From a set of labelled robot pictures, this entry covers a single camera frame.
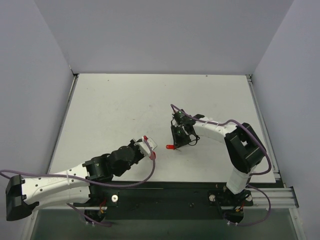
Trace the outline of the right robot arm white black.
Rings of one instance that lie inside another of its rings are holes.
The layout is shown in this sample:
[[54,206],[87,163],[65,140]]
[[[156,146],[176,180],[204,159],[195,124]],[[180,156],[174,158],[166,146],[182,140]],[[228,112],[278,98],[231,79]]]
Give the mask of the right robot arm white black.
[[188,116],[182,111],[172,114],[170,129],[173,144],[167,149],[194,146],[201,137],[225,144],[233,170],[226,187],[234,195],[242,192],[249,184],[251,174],[265,157],[265,147],[248,123],[217,123],[204,115]]

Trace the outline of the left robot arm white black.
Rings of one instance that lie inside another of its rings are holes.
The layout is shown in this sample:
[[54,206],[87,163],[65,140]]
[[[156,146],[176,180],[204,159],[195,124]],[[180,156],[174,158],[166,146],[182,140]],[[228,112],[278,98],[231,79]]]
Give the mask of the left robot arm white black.
[[101,203],[103,193],[95,187],[129,188],[140,185],[112,184],[113,177],[120,177],[145,157],[156,160],[157,144],[146,136],[129,145],[96,156],[54,174],[36,175],[16,170],[1,170],[0,174],[9,177],[5,189],[6,220],[9,222],[24,219],[34,211],[62,204],[96,206]]

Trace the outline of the small key red cap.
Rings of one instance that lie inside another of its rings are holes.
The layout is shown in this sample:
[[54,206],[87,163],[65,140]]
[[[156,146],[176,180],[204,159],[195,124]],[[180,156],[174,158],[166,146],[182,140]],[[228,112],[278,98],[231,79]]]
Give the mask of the small key red cap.
[[175,146],[174,144],[167,144],[166,145],[167,150],[175,150],[175,151],[181,151],[179,147]]

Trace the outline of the metal key holder red handle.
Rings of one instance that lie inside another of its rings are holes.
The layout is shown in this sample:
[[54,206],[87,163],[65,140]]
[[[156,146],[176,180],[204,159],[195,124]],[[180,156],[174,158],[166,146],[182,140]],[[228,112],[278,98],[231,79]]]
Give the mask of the metal key holder red handle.
[[155,153],[154,151],[152,151],[152,152],[150,153],[149,158],[150,158],[152,161],[154,161],[154,160],[156,159],[156,153]]

